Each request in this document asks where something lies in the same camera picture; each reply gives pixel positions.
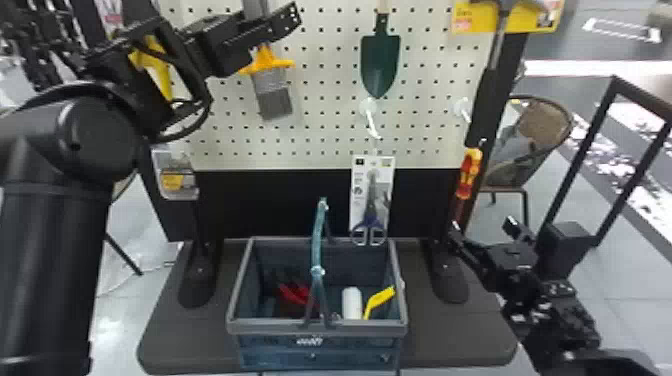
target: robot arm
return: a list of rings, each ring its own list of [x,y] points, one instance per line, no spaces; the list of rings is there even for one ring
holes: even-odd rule
[[[0,0],[0,27],[20,46],[40,93],[0,117],[0,375],[86,375],[113,184],[135,168],[143,144],[203,124],[212,103],[205,78],[235,73],[252,61],[250,48],[288,35],[301,20],[294,3],[267,18],[217,15],[181,30],[157,15],[102,45],[68,49],[63,57],[79,81],[59,84],[53,64],[39,56],[65,45],[58,40],[69,38],[70,19],[62,10],[49,14],[43,0],[35,9],[21,3]],[[38,16],[63,27],[47,33]],[[147,35],[165,52],[149,49]],[[172,64],[191,98],[166,100],[129,60],[134,48]],[[195,123],[164,133],[197,111]]]
[[[588,242],[574,242],[572,249],[564,249],[558,247],[557,228],[546,228],[537,238],[511,217],[503,229],[514,239],[512,243],[485,246],[466,239],[453,223],[445,245],[475,272],[486,290],[504,299],[502,316],[537,372],[548,376],[658,375],[652,361],[639,351],[599,349],[595,320],[567,280],[590,249]]]

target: blue basket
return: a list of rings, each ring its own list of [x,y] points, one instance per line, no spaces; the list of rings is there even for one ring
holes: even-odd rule
[[[317,263],[311,252],[316,248]],[[286,268],[297,270],[301,280],[312,281],[308,306],[310,301],[318,303],[320,319],[309,314],[303,319],[272,317],[269,307],[274,296],[269,291],[274,286],[269,281]],[[341,312],[341,291],[349,286],[362,291],[364,303],[389,286],[395,287],[396,294],[374,310],[371,320],[334,319],[332,312]],[[318,231],[312,238],[265,237],[248,242],[227,312],[227,330],[236,339],[244,369],[394,370],[407,328],[393,241],[359,247],[349,238],[321,240]]]

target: blue basket handle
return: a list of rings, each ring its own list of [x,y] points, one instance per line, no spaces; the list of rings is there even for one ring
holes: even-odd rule
[[[329,302],[327,301],[327,293],[324,289],[324,282],[322,277],[326,274],[326,271],[322,267],[322,230],[324,229],[327,235],[327,239],[330,243],[333,243],[334,240],[331,236],[331,231],[329,228],[329,222],[327,220],[327,212],[329,211],[329,205],[327,205],[327,198],[322,197],[317,204],[317,212],[315,214],[315,223],[313,224],[313,235],[310,239],[310,252],[311,252],[311,268],[310,275],[312,277],[312,284],[310,285],[310,295],[308,296],[308,304],[306,304],[306,312],[303,316],[303,323],[299,328],[307,328],[310,325],[311,313],[313,312],[313,307],[315,306],[315,298],[320,302],[320,313],[322,314],[324,326],[328,329],[333,329],[334,325],[331,322],[331,311],[329,310]]]

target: tape roll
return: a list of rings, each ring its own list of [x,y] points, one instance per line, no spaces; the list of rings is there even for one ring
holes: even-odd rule
[[[357,287],[347,287],[341,294],[343,302],[343,318],[346,320],[362,319],[362,292]]]

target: white pegboard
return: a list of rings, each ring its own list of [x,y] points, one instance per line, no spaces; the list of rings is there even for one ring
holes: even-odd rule
[[[389,33],[401,36],[397,78],[374,117],[383,140],[378,150],[397,157],[398,168],[458,168],[467,124],[453,114],[455,100],[473,96],[492,34],[453,35],[451,0],[390,0]],[[272,9],[284,1],[270,0]],[[240,0],[162,0],[175,26],[208,14],[232,13]],[[349,168],[353,154],[371,153],[367,97],[359,70],[360,40],[372,35],[375,0],[297,0],[303,25],[274,43],[288,71],[295,114],[265,124],[250,78],[211,79],[213,115],[173,148],[198,170]]]

